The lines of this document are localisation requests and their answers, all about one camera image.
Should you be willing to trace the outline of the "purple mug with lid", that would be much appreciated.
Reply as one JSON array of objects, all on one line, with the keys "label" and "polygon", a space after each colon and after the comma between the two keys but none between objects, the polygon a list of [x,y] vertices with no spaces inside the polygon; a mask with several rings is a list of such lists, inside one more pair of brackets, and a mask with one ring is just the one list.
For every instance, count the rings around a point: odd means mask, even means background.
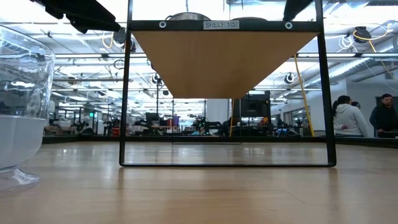
[{"label": "purple mug with lid", "polygon": [[210,21],[210,18],[196,12],[180,12],[167,16],[165,20],[169,21]]}]

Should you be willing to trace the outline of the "clear glass cup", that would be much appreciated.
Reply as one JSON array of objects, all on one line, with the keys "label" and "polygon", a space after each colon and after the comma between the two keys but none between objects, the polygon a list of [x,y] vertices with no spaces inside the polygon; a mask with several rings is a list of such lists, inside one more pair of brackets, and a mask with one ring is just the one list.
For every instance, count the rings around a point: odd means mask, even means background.
[{"label": "clear glass cup", "polygon": [[42,145],[54,66],[51,48],[0,25],[0,194],[40,180],[21,164]]}]

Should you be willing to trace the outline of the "white shelf label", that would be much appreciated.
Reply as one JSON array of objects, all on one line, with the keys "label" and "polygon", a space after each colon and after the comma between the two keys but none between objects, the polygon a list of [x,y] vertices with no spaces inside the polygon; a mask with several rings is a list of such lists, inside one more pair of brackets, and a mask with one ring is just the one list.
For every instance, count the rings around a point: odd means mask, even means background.
[{"label": "white shelf label", "polygon": [[230,29],[239,29],[239,21],[204,21],[203,29],[204,30],[230,30]]}]

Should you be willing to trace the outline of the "black monitor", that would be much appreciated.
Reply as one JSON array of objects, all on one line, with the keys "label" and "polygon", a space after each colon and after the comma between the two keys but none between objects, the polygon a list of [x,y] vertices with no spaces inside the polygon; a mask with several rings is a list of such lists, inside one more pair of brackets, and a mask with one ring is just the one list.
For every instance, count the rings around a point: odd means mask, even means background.
[{"label": "black monitor", "polygon": [[240,99],[234,99],[233,116],[243,118],[259,118],[271,116],[271,93],[246,94]]}]

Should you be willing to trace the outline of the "wooden shelf with black frame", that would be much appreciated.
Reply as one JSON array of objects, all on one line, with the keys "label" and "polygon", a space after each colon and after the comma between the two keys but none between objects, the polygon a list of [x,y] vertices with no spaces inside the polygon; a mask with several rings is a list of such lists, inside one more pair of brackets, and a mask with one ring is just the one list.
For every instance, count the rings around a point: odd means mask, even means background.
[{"label": "wooden shelf with black frame", "polygon": [[133,2],[127,4],[126,38],[138,41],[176,98],[241,98],[316,39],[326,166],[336,165],[323,0],[313,0],[292,21],[239,21],[239,29],[230,30],[204,30],[204,21],[135,20]]}]

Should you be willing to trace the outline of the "black table frame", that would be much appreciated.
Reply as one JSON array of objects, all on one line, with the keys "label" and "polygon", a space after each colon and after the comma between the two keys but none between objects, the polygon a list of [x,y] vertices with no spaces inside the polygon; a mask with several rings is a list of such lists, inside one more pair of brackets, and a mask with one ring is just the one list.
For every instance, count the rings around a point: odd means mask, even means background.
[{"label": "black table frame", "polygon": [[[118,142],[118,136],[84,136],[84,135],[64,135],[64,136],[44,136],[43,144],[58,144],[68,142],[93,141],[93,142]],[[325,137],[219,137],[219,136],[127,136],[127,142],[195,142],[195,143],[325,143]],[[336,144],[385,147],[398,149],[398,139],[388,138],[343,138],[336,137]]]}]

